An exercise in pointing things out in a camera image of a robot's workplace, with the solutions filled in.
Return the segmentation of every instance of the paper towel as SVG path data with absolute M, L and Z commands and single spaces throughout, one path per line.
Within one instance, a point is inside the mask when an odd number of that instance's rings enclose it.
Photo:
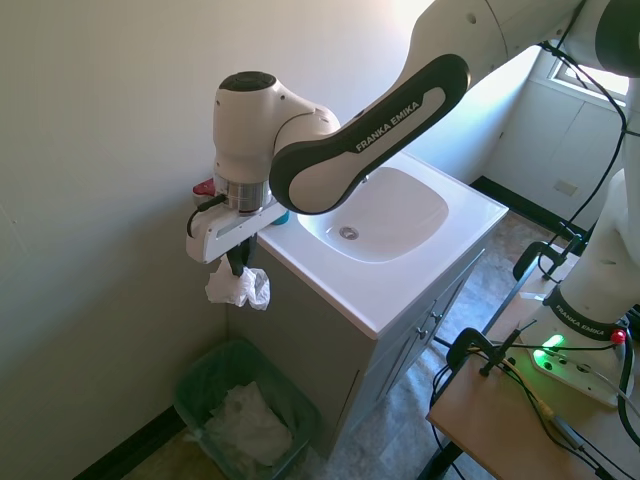
M 271 297 L 269 277 L 264 270 L 244 267 L 242 275 L 236 277 L 226 255 L 218 270 L 210 275 L 205 292 L 211 303 L 242 307 L 249 300 L 249 305 L 256 310 L 266 310 Z

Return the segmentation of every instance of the red button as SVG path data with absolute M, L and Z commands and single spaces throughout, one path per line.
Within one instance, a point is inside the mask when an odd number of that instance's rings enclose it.
M 611 342 L 615 343 L 616 345 L 623 345 L 626 338 L 627 333 L 621 329 L 614 330 L 611 334 Z
M 193 193 L 196 195 L 209 195 L 211 197 L 216 196 L 216 187 L 213 184 L 213 178 L 206 180 L 202 183 L 199 183 L 195 187 L 193 187 Z

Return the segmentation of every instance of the tissue in trash can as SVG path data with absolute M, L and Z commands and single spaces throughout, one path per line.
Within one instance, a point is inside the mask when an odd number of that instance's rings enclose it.
M 229 390 L 206 429 L 261 465 L 272 466 L 291 448 L 291 432 L 265 403 L 256 382 Z

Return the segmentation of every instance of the vanity cabinet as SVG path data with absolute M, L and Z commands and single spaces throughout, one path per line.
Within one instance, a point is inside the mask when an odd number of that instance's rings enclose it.
M 316 405 L 322 418 L 312 445 L 328 456 L 433 341 L 487 238 L 390 319 L 377 339 L 259 247 L 254 264 L 269 275 L 271 303 L 264 312 L 228 306 L 229 336 L 253 343 Z

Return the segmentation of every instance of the tiled floor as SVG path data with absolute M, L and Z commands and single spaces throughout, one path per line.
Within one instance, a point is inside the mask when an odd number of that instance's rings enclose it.
M 511 269 L 520 254 L 549 232 L 513 213 L 498 227 L 487 251 L 460 293 L 440 328 L 439 336 L 454 340 L 462 328 L 479 330 L 509 293 L 514 280 Z M 431 395 L 431 379 L 444 365 L 444 348 L 427 349 L 385 400 L 343 442 L 329 461 L 309 449 L 296 466 L 291 480 L 412 480 L 438 448 L 424 419 Z M 177 435 L 127 475 L 126 480 L 218 480 L 224 479 L 199 447 Z M 456 465 L 467 479 L 492 478 L 468 456 Z M 455 472 L 447 480 L 457 478 Z

